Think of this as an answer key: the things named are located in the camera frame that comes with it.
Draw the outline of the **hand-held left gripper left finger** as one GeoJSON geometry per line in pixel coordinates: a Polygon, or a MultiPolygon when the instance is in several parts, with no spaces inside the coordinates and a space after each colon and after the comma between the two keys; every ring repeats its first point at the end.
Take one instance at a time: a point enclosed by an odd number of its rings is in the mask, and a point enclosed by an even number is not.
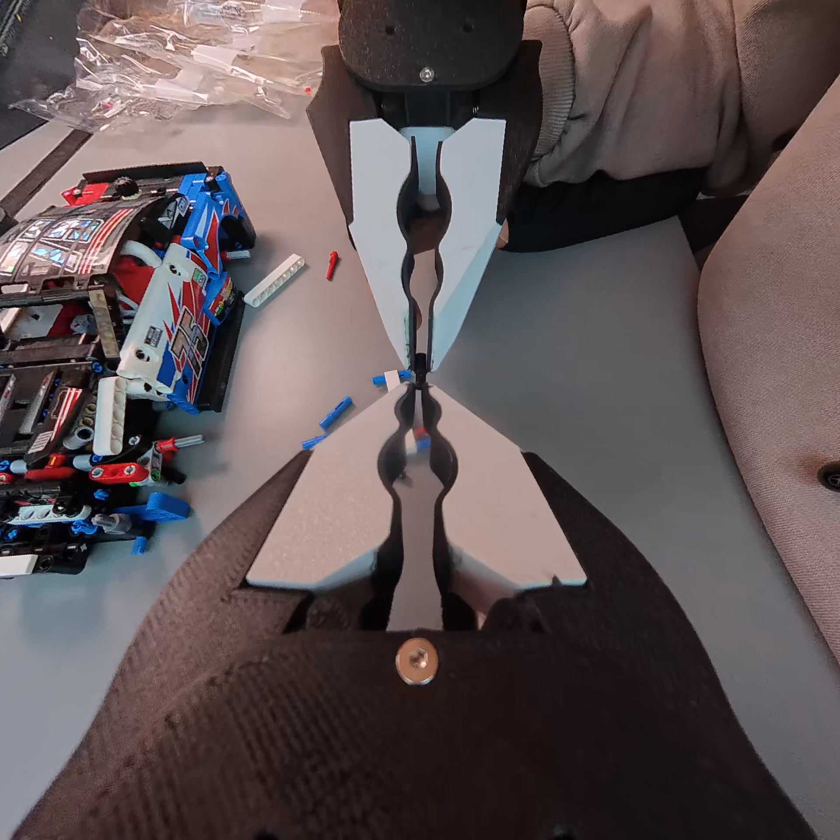
{"type": "Polygon", "coordinates": [[[341,600],[363,629],[385,629],[403,572],[402,503],[414,385],[342,425],[306,465],[246,575],[249,585],[341,600]]]}

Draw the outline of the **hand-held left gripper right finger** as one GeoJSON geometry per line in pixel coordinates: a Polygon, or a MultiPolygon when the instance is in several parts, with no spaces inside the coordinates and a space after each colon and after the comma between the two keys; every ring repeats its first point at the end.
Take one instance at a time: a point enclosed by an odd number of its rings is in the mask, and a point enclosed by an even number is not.
{"type": "Polygon", "coordinates": [[[475,629],[499,600],[587,578],[520,447],[441,388],[422,389],[444,629],[475,629]]]}

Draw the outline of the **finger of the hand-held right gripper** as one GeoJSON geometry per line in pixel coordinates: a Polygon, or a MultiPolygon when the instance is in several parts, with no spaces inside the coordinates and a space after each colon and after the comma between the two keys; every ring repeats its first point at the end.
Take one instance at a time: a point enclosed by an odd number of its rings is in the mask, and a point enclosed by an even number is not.
{"type": "Polygon", "coordinates": [[[406,290],[413,271],[406,225],[418,187],[416,145],[384,120],[351,121],[350,162],[350,235],[386,334],[411,368],[416,319],[406,290]]]}
{"type": "Polygon", "coordinates": [[[506,127],[505,120],[470,120],[439,145],[437,174],[448,224],[437,246],[430,371],[457,338],[501,231],[497,210],[506,127]]]}

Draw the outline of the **white brick beam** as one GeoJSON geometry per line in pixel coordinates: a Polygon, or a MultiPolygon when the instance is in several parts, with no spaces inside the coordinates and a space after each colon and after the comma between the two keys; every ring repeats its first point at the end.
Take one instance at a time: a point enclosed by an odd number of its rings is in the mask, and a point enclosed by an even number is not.
{"type": "Polygon", "coordinates": [[[297,254],[290,255],[244,294],[245,304],[252,308],[261,307],[305,266],[306,260],[303,257],[297,254]]]}

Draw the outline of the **grey desk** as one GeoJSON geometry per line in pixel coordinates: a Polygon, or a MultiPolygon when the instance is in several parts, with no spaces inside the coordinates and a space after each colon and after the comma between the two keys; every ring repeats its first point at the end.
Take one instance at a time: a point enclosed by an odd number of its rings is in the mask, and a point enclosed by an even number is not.
{"type": "MultiPolygon", "coordinates": [[[[178,459],[192,506],[144,556],[101,547],[77,576],[2,581],[2,838],[89,727],[174,571],[350,396],[397,365],[308,122],[209,108],[85,144],[20,217],[84,172],[203,161],[233,177],[258,234],[237,282],[292,253],[307,267],[247,310],[220,414],[178,459]],[[339,264],[325,277],[329,255],[339,264]]],[[[738,718],[820,838],[838,838],[838,666],[762,528],[709,394],[697,264],[671,219],[603,242],[494,256],[434,383],[545,460],[640,549],[694,624],[738,718]]]]}

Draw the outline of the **black desk mat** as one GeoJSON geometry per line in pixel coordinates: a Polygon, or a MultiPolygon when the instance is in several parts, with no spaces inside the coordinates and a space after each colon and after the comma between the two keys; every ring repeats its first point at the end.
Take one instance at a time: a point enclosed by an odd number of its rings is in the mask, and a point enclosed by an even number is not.
{"type": "Polygon", "coordinates": [[[47,98],[75,76],[77,16],[83,1],[2,2],[1,147],[43,124],[14,108],[47,98]]]}

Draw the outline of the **person's black pants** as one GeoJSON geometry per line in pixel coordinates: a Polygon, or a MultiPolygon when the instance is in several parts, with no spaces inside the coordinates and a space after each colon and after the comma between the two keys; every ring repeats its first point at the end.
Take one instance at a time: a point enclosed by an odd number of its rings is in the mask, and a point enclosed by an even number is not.
{"type": "Polygon", "coordinates": [[[684,211],[706,170],[683,169],[617,180],[603,171],[582,183],[524,184],[507,215],[512,253],[561,249],[655,224],[684,211]]]}

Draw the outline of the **person's beige sweatshirt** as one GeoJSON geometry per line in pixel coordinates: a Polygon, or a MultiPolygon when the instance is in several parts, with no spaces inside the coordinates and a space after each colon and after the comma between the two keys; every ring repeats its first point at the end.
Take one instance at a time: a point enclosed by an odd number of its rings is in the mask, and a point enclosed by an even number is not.
{"type": "Polygon", "coordinates": [[[838,1],[531,1],[542,127],[526,183],[759,180],[839,68],[838,1]]]}

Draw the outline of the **toy brick race car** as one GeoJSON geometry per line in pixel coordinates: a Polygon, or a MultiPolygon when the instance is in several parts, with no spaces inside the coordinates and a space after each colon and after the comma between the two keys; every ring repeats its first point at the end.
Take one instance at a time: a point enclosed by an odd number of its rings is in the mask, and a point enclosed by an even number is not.
{"type": "Polygon", "coordinates": [[[191,513],[166,490],[222,410],[244,315],[226,264],[256,233],[220,166],[84,174],[22,222],[2,213],[1,574],[78,574],[100,543],[191,513]]]}

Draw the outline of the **crumpled clear plastic bag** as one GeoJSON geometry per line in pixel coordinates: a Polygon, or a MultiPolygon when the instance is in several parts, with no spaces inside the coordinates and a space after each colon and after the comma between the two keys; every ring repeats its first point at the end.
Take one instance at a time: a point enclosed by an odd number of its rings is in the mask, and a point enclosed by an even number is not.
{"type": "Polygon", "coordinates": [[[297,121],[338,20],[331,1],[84,2],[73,80],[14,108],[90,133],[204,107],[297,121]]]}

